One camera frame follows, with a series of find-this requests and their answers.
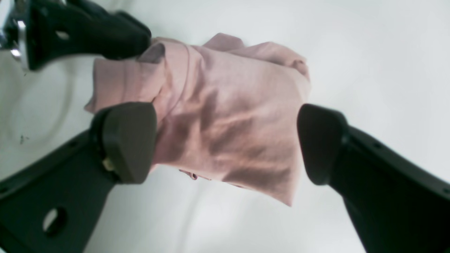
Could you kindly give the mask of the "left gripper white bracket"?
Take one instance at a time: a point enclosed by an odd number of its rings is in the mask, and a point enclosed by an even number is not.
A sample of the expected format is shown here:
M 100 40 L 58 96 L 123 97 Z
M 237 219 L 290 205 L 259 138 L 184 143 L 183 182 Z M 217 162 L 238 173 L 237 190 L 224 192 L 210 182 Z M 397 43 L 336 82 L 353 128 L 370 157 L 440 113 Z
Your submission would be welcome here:
M 90 0 L 0 3 L 0 48 L 30 71 L 76 54 L 128 59 L 143 53 L 151 37 L 149 28 L 127 12 L 110 13 Z

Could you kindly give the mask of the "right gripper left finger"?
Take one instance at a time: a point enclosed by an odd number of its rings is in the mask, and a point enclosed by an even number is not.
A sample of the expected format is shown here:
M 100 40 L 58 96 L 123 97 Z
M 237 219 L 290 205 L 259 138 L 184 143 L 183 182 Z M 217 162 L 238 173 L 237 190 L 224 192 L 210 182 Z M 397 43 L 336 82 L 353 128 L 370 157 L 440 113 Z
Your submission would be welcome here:
M 151 103 L 100 110 L 87 131 L 1 181 L 1 249 L 82 253 L 114 186 L 145 182 L 155 140 Z

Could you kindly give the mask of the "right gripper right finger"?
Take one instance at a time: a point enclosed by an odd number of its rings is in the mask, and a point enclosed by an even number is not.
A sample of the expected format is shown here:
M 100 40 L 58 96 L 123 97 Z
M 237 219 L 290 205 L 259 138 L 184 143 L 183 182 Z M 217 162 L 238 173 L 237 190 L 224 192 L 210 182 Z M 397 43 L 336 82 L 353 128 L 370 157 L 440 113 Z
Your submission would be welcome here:
M 448 253 L 449 183 L 347 123 L 304 104 L 297 131 L 309 179 L 343 198 L 367 253 Z

